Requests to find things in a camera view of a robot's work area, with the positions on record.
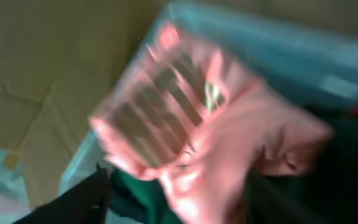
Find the pink package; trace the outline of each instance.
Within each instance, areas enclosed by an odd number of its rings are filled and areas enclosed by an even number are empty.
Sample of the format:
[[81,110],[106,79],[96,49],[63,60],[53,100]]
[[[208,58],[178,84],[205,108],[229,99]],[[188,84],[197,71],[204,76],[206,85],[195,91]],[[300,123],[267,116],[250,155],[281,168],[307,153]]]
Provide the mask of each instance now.
[[251,168],[308,171],[332,136],[236,58],[171,23],[90,122],[106,159],[138,179],[159,179],[186,223],[243,223],[244,212],[235,218],[232,210]]

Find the blue plastic bin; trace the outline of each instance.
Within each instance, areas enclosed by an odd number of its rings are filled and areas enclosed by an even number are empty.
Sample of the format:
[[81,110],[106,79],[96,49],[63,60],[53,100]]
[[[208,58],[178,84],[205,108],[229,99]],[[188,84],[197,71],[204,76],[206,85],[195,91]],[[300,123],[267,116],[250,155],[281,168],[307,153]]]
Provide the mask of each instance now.
[[[176,3],[162,11],[144,45],[166,20],[224,47],[295,104],[348,108],[358,102],[358,39],[202,4]],[[60,193],[92,174],[97,162],[105,163],[103,156],[90,132],[62,176]]]

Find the crumpled plastic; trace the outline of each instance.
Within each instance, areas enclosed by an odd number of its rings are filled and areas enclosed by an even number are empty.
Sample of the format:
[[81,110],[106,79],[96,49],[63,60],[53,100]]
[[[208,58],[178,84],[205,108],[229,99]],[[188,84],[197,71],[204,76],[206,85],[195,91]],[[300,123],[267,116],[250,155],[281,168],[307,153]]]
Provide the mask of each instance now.
[[171,23],[90,122],[106,160],[159,179],[186,223],[244,223],[238,208],[250,170],[307,172],[332,136],[235,57]]
[[0,150],[0,224],[10,224],[30,213],[21,166],[9,170],[3,165],[7,151]]

